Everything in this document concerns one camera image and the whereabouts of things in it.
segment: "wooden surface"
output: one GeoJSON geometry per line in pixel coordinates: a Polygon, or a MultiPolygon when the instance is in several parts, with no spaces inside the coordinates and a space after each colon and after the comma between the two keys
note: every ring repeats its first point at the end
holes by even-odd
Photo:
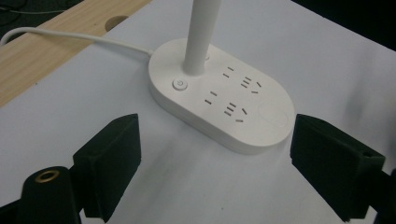
{"type": "MultiPolygon", "coordinates": [[[[103,35],[108,20],[130,16],[150,0],[85,0],[40,28],[103,35]]],[[[0,106],[90,45],[87,40],[26,34],[0,48],[0,106]]]]}

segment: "brass insert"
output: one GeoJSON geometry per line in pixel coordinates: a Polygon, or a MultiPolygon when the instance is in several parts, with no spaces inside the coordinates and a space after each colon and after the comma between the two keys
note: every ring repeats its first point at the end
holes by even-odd
{"type": "Polygon", "coordinates": [[[58,177],[58,175],[59,175],[59,171],[48,170],[48,171],[43,172],[40,175],[38,175],[35,178],[35,182],[40,183],[40,184],[46,183],[46,182],[49,182],[49,181],[55,179],[56,177],[58,177]]]}

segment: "power strip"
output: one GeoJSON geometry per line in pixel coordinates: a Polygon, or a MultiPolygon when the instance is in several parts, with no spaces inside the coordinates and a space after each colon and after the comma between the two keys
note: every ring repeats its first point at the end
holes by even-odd
{"type": "Polygon", "coordinates": [[[148,65],[157,103],[227,148],[257,154],[282,142],[294,125],[294,107],[272,78],[209,46],[205,72],[183,69],[187,39],[159,47],[148,65]]]}

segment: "power button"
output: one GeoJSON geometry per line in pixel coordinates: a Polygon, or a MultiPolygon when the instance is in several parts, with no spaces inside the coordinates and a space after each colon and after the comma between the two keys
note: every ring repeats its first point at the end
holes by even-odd
{"type": "Polygon", "coordinates": [[[187,89],[187,81],[184,80],[183,78],[177,77],[173,81],[173,87],[177,91],[184,91],[187,89]]]}

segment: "white cable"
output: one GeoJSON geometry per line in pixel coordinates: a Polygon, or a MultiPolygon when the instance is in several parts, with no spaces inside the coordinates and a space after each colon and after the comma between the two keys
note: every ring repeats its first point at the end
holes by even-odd
{"type": "Polygon", "coordinates": [[[1,40],[0,40],[0,47],[4,46],[13,35],[16,35],[19,33],[34,33],[34,34],[40,34],[40,35],[57,35],[57,36],[62,36],[62,37],[87,39],[87,40],[92,40],[92,41],[99,42],[99,43],[118,45],[118,46],[122,46],[122,47],[125,47],[128,49],[134,49],[134,50],[146,53],[148,56],[151,56],[152,53],[154,52],[151,49],[143,49],[143,48],[140,48],[135,45],[122,43],[117,40],[103,38],[103,37],[96,36],[96,35],[84,35],[84,34],[79,34],[79,33],[51,31],[51,30],[44,30],[44,29],[33,28],[33,27],[21,27],[21,28],[17,28],[17,29],[7,32],[5,35],[3,35],[3,38],[1,38],[1,40]]]}
{"type": "Polygon", "coordinates": [[[6,11],[6,12],[12,12],[12,13],[19,13],[19,14],[27,14],[27,15],[44,15],[44,14],[52,14],[52,13],[60,13],[60,12],[65,12],[65,10],[55,10],[55,11],[42,11],[42,12],[26,12],[26,11],[17,11],[17,10],[7,10],[4,7],[0,7],[0,9],[6,11]]]}

